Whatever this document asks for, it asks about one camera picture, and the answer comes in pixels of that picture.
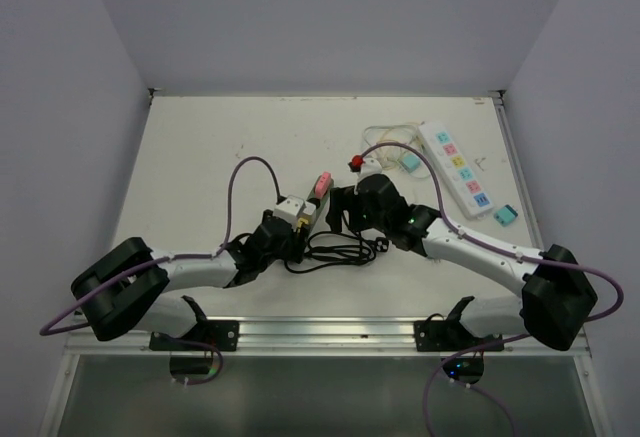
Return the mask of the small yellow plug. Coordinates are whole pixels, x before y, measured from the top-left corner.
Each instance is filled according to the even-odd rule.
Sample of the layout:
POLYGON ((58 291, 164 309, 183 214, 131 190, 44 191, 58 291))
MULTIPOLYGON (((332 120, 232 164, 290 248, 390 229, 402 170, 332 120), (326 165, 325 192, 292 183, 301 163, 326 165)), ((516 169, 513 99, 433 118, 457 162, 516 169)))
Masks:
POLYGON ((309 222, 306 218, 300 217, 296 223, 296 232, 300 233, 303 230, 309 229, 309 222))

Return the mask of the teal cube plug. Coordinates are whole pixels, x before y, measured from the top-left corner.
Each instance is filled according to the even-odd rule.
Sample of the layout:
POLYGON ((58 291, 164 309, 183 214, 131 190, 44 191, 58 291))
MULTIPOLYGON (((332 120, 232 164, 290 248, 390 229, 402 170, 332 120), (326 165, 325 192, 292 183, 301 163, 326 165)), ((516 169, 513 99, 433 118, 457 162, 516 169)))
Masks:
POLYGON ((517 210, 510 205, 504 205, 494 213, 494 219, 503 227, 511 225, 518 216, 517 210))

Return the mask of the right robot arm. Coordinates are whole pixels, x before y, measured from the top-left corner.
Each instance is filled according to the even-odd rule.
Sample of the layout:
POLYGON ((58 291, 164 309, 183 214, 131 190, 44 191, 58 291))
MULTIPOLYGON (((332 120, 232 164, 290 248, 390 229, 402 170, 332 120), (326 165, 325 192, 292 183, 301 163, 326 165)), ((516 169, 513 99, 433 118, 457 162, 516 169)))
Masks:
POLYGON ((379 231, 400 250, 456 264, 508 290, 506 297, 456 304, 445 336, 457 349, 492 334, 529 334, 566 351, 597 302, 584 267, 568 249, 522 247, 475 232, 440 210, 408 203, 383 174, 332 189, 326 221, 333 231, 344 224, 357 232, 379 231))

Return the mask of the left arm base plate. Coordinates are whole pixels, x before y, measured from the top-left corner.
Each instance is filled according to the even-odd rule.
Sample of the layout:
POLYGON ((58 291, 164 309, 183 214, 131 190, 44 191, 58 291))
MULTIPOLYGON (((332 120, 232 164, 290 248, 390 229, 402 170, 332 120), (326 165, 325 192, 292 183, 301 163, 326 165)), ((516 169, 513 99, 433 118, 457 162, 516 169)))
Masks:
POLYGON ((204 351, 211 346, 222 352, 234 352, 240 335, 237 320, 208 320, 198 323, 185 336, 173 338, 154 333, 149 342, 152 351, 204 351))

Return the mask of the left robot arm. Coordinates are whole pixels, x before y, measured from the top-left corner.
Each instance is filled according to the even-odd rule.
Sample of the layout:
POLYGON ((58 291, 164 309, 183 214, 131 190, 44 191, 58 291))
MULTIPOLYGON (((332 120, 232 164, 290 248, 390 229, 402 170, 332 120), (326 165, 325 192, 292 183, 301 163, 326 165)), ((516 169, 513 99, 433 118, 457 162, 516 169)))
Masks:
POLYGON ((131 237, 77 277, 71 292, 99 341, 145 330, 197 349, 208 336, 205 314, 192 297, 166 294, 235 288, 253 282, 277 260, 299 261, 311 221, 266 211, 253 233, 233 239, 218 254, 163 253, 131 237))

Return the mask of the white multi-socket power strip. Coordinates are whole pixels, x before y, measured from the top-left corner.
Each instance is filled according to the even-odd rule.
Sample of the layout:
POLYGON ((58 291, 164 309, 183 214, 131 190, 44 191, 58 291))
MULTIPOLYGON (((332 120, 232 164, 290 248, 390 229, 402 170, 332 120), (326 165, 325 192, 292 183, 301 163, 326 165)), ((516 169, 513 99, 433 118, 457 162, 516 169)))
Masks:
POLYGON ((418 127, 423 149, 467 219, 480 218, 494 209, 494 202, 453 134, 439 121, 418 127))

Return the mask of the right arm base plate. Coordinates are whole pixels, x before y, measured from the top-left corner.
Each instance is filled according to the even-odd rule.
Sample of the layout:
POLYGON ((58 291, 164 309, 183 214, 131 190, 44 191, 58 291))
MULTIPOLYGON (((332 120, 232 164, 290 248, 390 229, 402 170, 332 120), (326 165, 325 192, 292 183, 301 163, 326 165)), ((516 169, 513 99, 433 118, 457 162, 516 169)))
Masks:
POLYGON ((417 320, 413 323, 413 335, 418 352, 457 352, 480 345, 487 345, 490 351, 504 350, 501 335, 475 337, 457 321, 417 320))

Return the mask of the green power strip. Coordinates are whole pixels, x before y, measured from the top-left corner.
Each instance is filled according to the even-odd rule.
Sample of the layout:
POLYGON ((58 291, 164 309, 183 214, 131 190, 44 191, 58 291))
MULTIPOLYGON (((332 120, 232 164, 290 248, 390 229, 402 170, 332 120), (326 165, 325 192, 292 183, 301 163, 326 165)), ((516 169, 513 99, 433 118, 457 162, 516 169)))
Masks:
POLYGON ((309 229, 305 230, 308 234, 311 234, 313 232, 313 229, 316 226, 319 218, 321 217, 325 206, 329 202, 329 195, 333 187, 333 182, 329 191, 320 199, 316 198, 314 195, 314 186, 312 187, 305 200, 306 206, 302 215, 300 216, 306 218, 309 222, 309 229))

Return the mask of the light blue charger plug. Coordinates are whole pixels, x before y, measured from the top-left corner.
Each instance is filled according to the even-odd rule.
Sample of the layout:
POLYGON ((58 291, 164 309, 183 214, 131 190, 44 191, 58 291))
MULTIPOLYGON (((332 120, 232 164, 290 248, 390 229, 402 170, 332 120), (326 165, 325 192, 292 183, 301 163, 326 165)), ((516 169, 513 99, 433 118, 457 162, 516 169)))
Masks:
POLYGON ((414 173, 421 166, 421 160, 414 154, 405 154, 399 160, 401 167, 409 174, 414 173))

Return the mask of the pink plug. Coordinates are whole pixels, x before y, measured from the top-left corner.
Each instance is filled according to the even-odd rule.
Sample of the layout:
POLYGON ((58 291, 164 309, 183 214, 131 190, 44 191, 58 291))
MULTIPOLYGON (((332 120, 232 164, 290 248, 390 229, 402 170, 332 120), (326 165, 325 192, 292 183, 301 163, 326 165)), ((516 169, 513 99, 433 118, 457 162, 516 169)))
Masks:
POLYGON ((317 179, 314 186, 314 195, 316 198, 322 198, 331 188, 332 175, 330 172, 323 172, 317 179))

